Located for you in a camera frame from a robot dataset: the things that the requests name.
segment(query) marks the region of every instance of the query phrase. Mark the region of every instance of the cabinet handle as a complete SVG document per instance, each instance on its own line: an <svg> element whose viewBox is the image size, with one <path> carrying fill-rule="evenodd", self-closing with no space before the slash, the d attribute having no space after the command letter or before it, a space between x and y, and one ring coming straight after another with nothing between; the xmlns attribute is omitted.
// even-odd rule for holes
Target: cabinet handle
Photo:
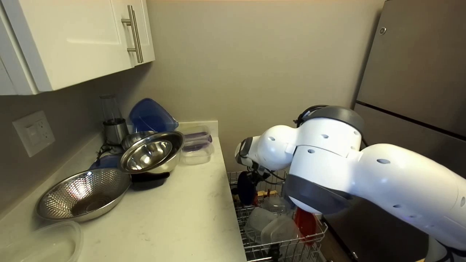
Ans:
<svg viewBox="0 0 466 262"><path fill-rule="evenodd" d="M137 63L142 63L142 48L141 48L141 40L140 32L137 29L137 21L132 6L128 6L128 15L129 19L121 19L122 25L131 26L134 48L128 48L128 53L135 53Z"/></svg>

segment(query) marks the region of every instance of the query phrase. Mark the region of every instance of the dish rack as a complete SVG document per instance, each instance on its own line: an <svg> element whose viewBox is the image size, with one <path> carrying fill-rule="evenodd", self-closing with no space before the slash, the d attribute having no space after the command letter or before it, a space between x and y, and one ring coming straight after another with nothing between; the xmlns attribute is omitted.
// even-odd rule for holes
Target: dish rack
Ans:
<svg viewBox="0 0 466 262"><path fill-rule="evenodd" d="M257 203L268 197L268 194L279 194L281 182L260 182L257 185ZM324 239L327 226L317 223L316 233L300 236L281 242L256 243L244 233L244 226L252 214L255 205L241 205L239 197L234 194L236 182L230 184L234 201L236 217L241 233L244 254L247 262L326 262L320 252L322 240Z"/></svg>

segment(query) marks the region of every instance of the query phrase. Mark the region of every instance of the dishwasher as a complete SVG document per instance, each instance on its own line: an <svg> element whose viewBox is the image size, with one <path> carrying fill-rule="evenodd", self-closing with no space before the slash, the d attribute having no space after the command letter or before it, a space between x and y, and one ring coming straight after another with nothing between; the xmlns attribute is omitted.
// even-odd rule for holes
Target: dishwasher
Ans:
<svg viewBox="0 0 466 262"><path fill-rule="evenodd" d="M241 242L247 262L326 262L320 252L322 242L327 232L324 223L316 222L314 233L295 235L279 242L256 242L247 235L246 222L253 210L268 197L281 195L284 175L271 178L257 184L257 198L255 205L241 205L236 185L237 181L230 182L236 217L241 233Z"/></svg>

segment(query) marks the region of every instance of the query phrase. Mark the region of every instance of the dishwasher rack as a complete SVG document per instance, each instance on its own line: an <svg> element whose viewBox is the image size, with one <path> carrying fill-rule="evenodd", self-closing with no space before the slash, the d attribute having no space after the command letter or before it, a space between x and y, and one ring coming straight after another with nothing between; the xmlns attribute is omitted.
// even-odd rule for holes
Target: dishwasher rack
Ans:
<svg viewBox="0 0 466 262"><path fill-rule="evenodd" d="M246 220L255 205L241 205L233 194L236 217L249 262L326 262L320 254L327 226L317 223L317 233L272 243L255 243L244 235Z"/></svg>

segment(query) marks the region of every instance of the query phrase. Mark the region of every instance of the kitchen cabinet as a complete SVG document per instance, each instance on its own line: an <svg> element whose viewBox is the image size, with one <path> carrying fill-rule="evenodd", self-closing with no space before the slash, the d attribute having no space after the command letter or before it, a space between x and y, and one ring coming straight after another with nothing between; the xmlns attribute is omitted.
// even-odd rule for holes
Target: kitchen cabinet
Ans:
<svg viewBox="0 0 466 262"><path fill-rule="evenodd" d="M1 8L10 35L0 38L1 61L10 79L30 79L1 95L52 92L154 60L144 0L1 0ZM10 74L14 63L24 76Z"/></svg>

